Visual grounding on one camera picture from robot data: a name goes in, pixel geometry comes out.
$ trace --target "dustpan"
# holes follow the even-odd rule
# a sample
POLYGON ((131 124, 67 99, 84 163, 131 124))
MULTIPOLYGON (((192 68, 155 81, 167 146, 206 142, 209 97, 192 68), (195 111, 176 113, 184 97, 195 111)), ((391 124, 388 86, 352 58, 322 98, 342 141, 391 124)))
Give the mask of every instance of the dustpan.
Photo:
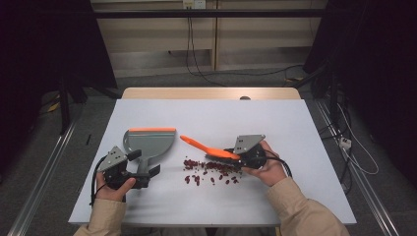
POLYGON ((175 128, 131 128, 126 131, 123 146, 126 152, 142 150, 138 173, 148 173, 151 158, 166 153, 174 143, 175 128))

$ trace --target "orange brush handle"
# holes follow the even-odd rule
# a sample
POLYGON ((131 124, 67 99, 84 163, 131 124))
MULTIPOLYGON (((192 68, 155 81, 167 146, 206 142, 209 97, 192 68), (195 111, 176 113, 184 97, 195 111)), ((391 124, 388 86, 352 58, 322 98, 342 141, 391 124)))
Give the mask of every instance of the orange brush handle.
POLYGON ((227 150, 223 150, 223 149, 218 149, 218 148, 212 148, 212 147, 206 147, 202 144, 200 144, 199 142, 188 138, 187 136, 180 136, 181 140, 183 140, 185 143, 194 146, 200 150, 203 150, 205 153, 209 154, 209 155, 213 155, 216 157, 223 157, 223 158, 232 158, 232 159, 240 159, 240 156, 235 154, 235 153, 231 153, 227 150))
POLYGON ((180 136, 180 138, 181 138, 181 140, 183 140, 185 143, 187 143, 187 144, 189 144, 189 145, 191 145, 191 146, 194 146, 195 148, 198 148, 198 149, 200 149, 200 150, 202 150, 202 151, 204 151, 204 152, 208 152, 208 150, 209 150, 209 148, 208 148, 208 147, 206 147, 206 146, 204 146, 204 145, 200 144, 199 142, 197 142, 197 141, 195 141, 195 140, 193 140, 193 139, 191 139, 191 138, 188 138, 187 136, 180 136))

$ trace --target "beige sleeve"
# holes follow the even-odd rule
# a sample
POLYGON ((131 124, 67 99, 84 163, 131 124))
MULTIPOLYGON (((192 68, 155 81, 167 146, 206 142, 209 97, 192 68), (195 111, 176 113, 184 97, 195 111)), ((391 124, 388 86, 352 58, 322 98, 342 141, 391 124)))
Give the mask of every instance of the beige sleeve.
POLYGON ((306 199, 292 178, 273 185, 267 197, 281 220, 282 235, 349 235, 328 208, 306 199))
POLYGON ((89 224, 81 226, 74 235, 120 235, 125 212, 125 203, 96 199, 89 224))

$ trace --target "human hand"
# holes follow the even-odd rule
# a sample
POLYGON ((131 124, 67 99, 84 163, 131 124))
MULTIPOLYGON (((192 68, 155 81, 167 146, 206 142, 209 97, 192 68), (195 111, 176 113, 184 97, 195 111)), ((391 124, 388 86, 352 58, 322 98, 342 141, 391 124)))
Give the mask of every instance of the human hand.
MULTIPOLYGON (((270 148, 269 144, 266 141, 260 141, 260 145, 266 151, 266 155, 268 157, 279 156, 278 153, 274 152, 270 148)), ((281 162, 273 159, 267 160, 266 164, 260 169, 242 167, 242 170, 250 175, 260 178, 262 182, 264 182, 266 185, 270 187, 287 177, 281 162)))
POLYGON ((130 178, 126 180, 126 182, 118 190, 114 190, 108 187, 107 185, 105 185, 106 183, 105 183, 104 175, 102 172, 97 172, 95 176, 95 180, 96 180, 97 189, 99 190, 95 196, 97 199, 112 200, 112 201, 118 201, 118 202, 122 202, 123 196, 125 196, 126 193, 130 189, 132 189, 132 187, 136 183, 135 178, 130 178))

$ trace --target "gray plastic part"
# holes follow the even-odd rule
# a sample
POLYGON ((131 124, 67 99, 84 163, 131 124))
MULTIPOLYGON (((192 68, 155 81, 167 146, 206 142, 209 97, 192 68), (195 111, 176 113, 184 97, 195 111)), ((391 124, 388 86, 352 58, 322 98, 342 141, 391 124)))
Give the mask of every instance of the gray plastic part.
POLYGON ((101 162, 101 164, 98 166, 97 171, 105 171, 108 168, 111 168, 127 159, 128 157, 125 155, 125 153, 123 153, 123 151, 118 146, 115 146, 104 158, 103 162, 101 162))
POLYGON ((138 173, 148 173, 149 159, 162 155, 174 143, 176 131, 126 131, 123 146, 127 153, 141 149, 138 173))
POLYGON ((260 141, 262 141, 266 136, 265 135, 247 135, 247 136, 238 136, 236 139, 236 145, 233 150, 235 154, 244 153, 255 145, 257 145, 260 141))

